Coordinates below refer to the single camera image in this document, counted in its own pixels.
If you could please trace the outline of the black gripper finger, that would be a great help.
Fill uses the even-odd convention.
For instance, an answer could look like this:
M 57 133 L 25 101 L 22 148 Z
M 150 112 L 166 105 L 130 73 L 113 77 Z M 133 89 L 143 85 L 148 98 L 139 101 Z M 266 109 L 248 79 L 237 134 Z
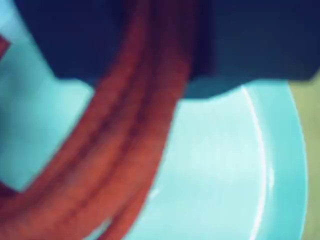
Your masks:
M 95 88 L 109 71 L 135 10 L 133 0 L 16 0 L 53 74 Z
M 307 81 L 320 67 L 317 0 L 200 0 L 188 99 L 254 80 Z

